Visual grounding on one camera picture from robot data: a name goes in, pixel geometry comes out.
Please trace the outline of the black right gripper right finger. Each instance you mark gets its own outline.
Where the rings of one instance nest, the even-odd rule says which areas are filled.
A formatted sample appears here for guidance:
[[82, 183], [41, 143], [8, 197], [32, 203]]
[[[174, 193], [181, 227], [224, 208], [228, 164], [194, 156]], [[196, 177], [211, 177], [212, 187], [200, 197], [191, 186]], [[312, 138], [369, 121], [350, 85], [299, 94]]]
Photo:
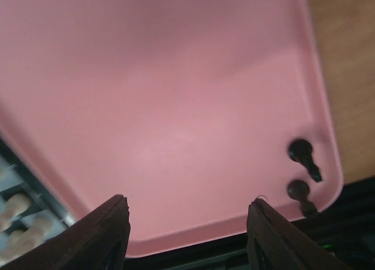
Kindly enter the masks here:
[[248, 208], [250, 269], [350, 269], [310, 240], [263, 199]]

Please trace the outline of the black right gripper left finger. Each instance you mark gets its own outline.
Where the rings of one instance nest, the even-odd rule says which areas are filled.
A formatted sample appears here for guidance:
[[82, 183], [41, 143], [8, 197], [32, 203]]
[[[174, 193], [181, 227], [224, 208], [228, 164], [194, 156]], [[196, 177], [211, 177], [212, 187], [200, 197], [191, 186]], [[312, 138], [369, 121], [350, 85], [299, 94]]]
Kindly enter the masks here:
[[2, 269], [123, 269], [130, 230], [127, 198], [117, 194]]

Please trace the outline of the black and white chessboard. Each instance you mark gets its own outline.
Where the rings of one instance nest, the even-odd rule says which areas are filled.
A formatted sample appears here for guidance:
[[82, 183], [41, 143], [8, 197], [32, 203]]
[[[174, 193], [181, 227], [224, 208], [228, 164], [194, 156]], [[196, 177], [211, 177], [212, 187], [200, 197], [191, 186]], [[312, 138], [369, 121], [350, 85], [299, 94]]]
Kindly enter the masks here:
[[1, 141], [1, 265], [70, 228], [76, 219]]

